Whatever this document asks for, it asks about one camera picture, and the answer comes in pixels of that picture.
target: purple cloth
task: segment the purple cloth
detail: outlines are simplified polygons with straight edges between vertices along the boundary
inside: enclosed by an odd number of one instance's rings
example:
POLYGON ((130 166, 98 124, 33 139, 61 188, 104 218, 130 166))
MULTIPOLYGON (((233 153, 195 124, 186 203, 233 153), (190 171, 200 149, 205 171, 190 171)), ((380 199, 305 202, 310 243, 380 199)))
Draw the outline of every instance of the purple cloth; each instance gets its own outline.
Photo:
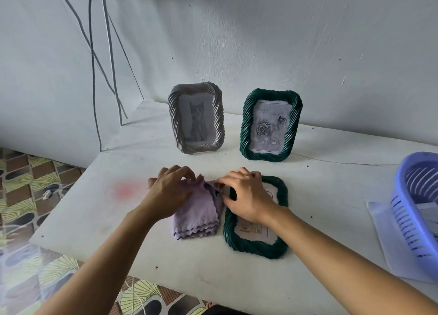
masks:
POLYGON ((181 181, 183 189, 193 194, 173 215, 173 235, 176 239, 198 238, 215 235, 219 228, 222 196, 212 181, 205 182, 199 175, 196 181, 181 181))

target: plastic basket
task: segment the plastic basket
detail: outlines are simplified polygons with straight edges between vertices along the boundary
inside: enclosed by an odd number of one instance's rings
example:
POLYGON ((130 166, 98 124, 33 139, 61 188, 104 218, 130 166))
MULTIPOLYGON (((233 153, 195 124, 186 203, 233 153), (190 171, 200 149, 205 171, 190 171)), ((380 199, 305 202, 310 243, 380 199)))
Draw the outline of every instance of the plastic basket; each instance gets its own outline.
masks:
POLYGON ((415 152, 397 169, 392 212, 421 267, 438 282, 438 242, 416 204, 438 200, 438 154, 415 152))

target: silver picture frame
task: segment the silver picture frame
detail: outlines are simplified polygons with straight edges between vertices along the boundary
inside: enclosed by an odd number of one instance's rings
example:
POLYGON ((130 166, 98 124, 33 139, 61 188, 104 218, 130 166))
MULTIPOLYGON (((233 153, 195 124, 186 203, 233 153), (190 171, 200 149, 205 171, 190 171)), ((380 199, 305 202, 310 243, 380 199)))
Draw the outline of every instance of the silver picture frame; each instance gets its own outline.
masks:
POLYGON ((178 149, 185 154, 216 151, 225 139, 222 91, 211 82, 172 88, 169 113, 178 149))

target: forearm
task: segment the forearm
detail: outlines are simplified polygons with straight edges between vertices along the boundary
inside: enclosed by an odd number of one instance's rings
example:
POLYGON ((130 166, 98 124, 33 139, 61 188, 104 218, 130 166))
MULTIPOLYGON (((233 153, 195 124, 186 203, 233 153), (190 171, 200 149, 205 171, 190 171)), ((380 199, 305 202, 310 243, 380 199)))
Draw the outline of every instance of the forearm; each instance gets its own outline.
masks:
POLYGON ((353 315, 437 314, 438 305, 411 285, 276 207, 266 225, 296 253, 324 287, 353 315))
POLYGON ((112 235, 37 315, 107 315, 153 221, 136 211, 126 215, 112 235))

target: cat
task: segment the cat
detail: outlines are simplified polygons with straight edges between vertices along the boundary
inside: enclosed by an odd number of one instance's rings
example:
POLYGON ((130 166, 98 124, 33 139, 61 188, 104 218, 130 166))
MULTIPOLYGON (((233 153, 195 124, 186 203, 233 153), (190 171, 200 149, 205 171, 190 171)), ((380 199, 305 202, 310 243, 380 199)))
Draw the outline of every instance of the cat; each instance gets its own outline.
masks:
POLYGON ((204 120, 204 101, 200 104, 190 102, 190 112, 192 113, 191 139, 193 141, 205 141, 207 139, 207 126, 204 120))

